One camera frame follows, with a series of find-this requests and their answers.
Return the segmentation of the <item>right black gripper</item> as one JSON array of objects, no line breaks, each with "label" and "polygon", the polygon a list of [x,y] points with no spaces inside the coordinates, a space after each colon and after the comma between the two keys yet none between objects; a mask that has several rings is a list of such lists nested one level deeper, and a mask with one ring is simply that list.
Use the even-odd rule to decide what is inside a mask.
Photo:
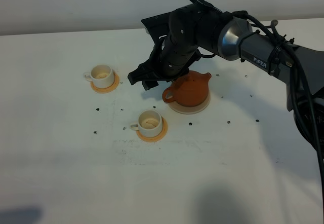
[{"label": "right black gripper", "polygon": [[170,12],[169,33],[154,44],[149,60],[128,74],[131,85],[142,82],[145,90],[158,86],[157,81],[174,81],[187,74],[196,60],[196,26],[201,10],[182,7]]}]

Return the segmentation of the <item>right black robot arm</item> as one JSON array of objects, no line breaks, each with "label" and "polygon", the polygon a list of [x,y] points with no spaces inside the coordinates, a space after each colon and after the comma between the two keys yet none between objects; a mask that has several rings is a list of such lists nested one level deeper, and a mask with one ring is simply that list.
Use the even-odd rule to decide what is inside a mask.
[{"label": "right black robot arm", "polygon": [[143,19],[154,40],[144,63],[129,73],[146,90],[173,81],[201,58],[203,48],[225,60],[248,61],[287,87],[287,109],[302,136],[323,150],[323,52],[295,45],[245,11],[221,12],[188,5]]}]

